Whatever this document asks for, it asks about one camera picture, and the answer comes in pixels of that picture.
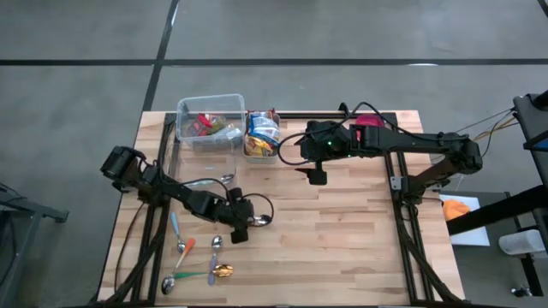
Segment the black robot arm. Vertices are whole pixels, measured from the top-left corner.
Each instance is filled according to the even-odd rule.
[[[335,121],[309,121],[304,136],[295,143],[301,156],[315,169],[297,169],[307,174],[312,185],[325,185],[327,174],[322,162],[348,157],[380,157],[394,151],[438,153],[445,158],[419,175],[402,179],[402,196],[418,204],[424,191],[434,185],[449,183],[456,173],[473,174],[482,167],[478,145],[467,135],[457,133],[397,133],[386,127],[350,125]]]
[[[139,199],[153,204],[169,196],[181,201],[192,215],[208,222],[221,222],[234,227],[234,244],[246,241],[247,227],[255,222],[270,222],[269,216],[253,217],[253,204],[242,197],[241,189],[234,188],[226,196],[213,192],[195,191],[165,175],[159,166],[146,162],[145,155],[135,149],[116,146],[101,167],[103,175],[113,180],[119,190],[134,187]]]

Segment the orange spoon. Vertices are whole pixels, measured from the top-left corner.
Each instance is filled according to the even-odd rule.
[[[193,238],[190,238],[187,241],[187,246],[185,247],[185,250],[182,251],[181,257],[179,258],[179,261],[177,261],[177,265],[175,266],[175,269],[173,270],[174,273],[179,269],[179,265],[181,265],[182,260],[185,258],[187,253],[190,252],[194,244],[196,244],[196,240]]]

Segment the wooden table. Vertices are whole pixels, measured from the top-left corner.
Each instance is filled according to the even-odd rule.
[[[417,111],[396,111],[396,114],[401,127],[422,132]],[[164,112],[146,112],[141,118],[135,148],[143,151],[150,162],[158,154],[163,122]],[[282,119],[282,137],[304,131],[306,122]],[[290,144],[284,145],[284,156],[294,162],[301,160],[298,147]],[[406,154],[405,157],[411,175],[430,165],[425,154]],[[325,163],[324,168],[328,184],[311,186],[304,174],[279,161],[273,165],[248,164],[243,157],[238,157],[237,185],[244,193],[267,195],[276,209],[272,225],[251,228],[249,241],[238,245],[230,243],[228,226],[200,220],[191,216],[179,202],[171,201],[171,211],[178,216],[183,239],[194,237],[197,241],[180,270],[207,270],[211,260],[211,238],[221,234],[224,246],[219,263],[233,265],[235,273],[230,278],[217,278],[214,287],[207,285],[205,275],[180,280],[170,295],[163,295],[159,291],[161,280],[173,270],[180,256],[173,228],[168,225],[156,304],[408,304],[384,159],[349,158]],[[268,211],[260,198],[253,198],[253,202],[256,211]],[[139,206],[135,194],[123,196],[99,299],[108,298],[114,291],[116,260]],[[436,200],[425,200],[419,209],[426,257],[450,290],[463,298],[442,208]],[[124,252],[118,284],[137,260],[144,220],[143,211]],[[150,266],[143,280],[143,297],[148,289],[149,275]],[[415,263],[414,276],[419,298],[423,299]]]

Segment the metal stand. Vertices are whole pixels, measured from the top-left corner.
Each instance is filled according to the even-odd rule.
[[[40,219],[42,217],[49,217],[53,218],[55,222],[66,222],[69,212],[67,210],[54,210],[50,207],[34,203],[20,195],[3,190],[0,190],[0,205],[5,205],[9,208],[8,210],[4,210],[4,215],[12,217],[24,216],[30,219],[27,231],[22,237],[22,242],[17,244],[13,262],[0,289],[0,307],[11,307],[15,291],[19,287],[19,281],[21,280],[25,256],[33,245]]]
[[[280,114],[283,119],[342,119],[343,113],[337,112],[327,112],[327,113],[291,113],[284,112]],[[396,114],[394,113],[383,113],[383,116],[391,119],[396,123]],[[158,152],[158,161],[161,163],[165,156],[167,138],[170,134],[170,130],[173,128],[175,123],[175,114],[168,113],[164,119],[164,130],[162,132],[160,149]],[[176,166],[176,161],[178,156],[178,139],[175,138],[175,145],[173,148],[173,155],[171,155],[171,164],[170,164],[170,174],[175,173],[175,170],[172,169]],[[397,153],[398,164],[400,170],[402,171],[402,176],[408,176],[407,174],[407,165],[405,163],[405,157],[402,153]],[[387,169],[388,178],[394,176],[394,166],[390,156],[385,158],[385,164]],[[426,261],[425,250],[422,243],[422,238],[420,235],[420,226],[419,221],[416,215],[409,209],[409,217],[411,222],[411,230],[413,238],[408,234],[407,229],[405,228],[401,209],[402,209],[402,200],[400,198],[400,193],[397,190],[390,187],[392,205],[394,207],[394,214],[396,220],[396,229],[398,232],[400,249],[402,252],[402,262],[403,269],[405,274],[405,280],[408,288],[409,295],[409,305],[408,306],[420,306],[420,307],[470,307],[470,308],[481,308],[481,307],[490,307],[494,308],[495,306],[487,305],[474,305],[466,301],[458,299],[453,295],[449,289],[441,282],[438,278],[430,264]],[[154,235],[152,240],[149,241],[152,232],[152,221],[154,219],[154,213],[157,208],[161,208],[161,216],[158,227],[158,232]],[[146,222],[143,232],[143,238],[141,241],[140,248],[140,258],[133,270],[130,272],[124,283],[118,288],[118,291],[107,299],[105,302],[92,302],[89,306],[97,307],[134,307],[134,306],[154,306],[156,299],[156,290],[158,288],[158,275],[160,264],[162,261],[162,250],[164,247],[164,236],[165,229],[168,221],[168,212],[170,209],[170,202],[166,199],[161,204],[150,206],[148,212],[146,213]],[[420,276],[421,283],[425,290],[426,299],[418,299],[417,290],[413,277],[413,269],[411,265],[411,254],[417,264],[420,267]],[[152,275],[150,280],[150,288],[148,290],[148,295],[146,299],[140,299],[140,286],[142,282],[143,270],[146,267],[150,258],[154,255],[154,261],[152,264]],[[433,297],[432,287],[434,287],[440,297],[444,302],[435,301]],[[133,289],[130,301],[124,302],[129,290]]]

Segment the gray floor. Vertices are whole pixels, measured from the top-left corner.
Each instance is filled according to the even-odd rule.
[[[0,58],[154,58],[169,5],[0,0]],[[167,57],[548,57],[546,29],[535,0],[182,0]],[[0,181],[71,211],[65,225],[41,226],[21,286],[25,304],[85,304],[96,291],[120,198],[98,169],[113,145],[133,144],[151,71],[0,67]],[[546,66],[163,68],[152,110],[230,92],[249,109],[333,110],[367,100],[381,110],[419,110],[425,130],[437,132],[507,109],[514,96],[546,90],[546,80]],[[517,127],[494,135],[484,169],[459,190],[537,185],[522,142]],[[507,280],[464,270],[491,262],[480,250],[457,262],[468,299],[546,303],[503,291],[522,278],[514,268]],[[499,292],[474,291],[490,285]]]

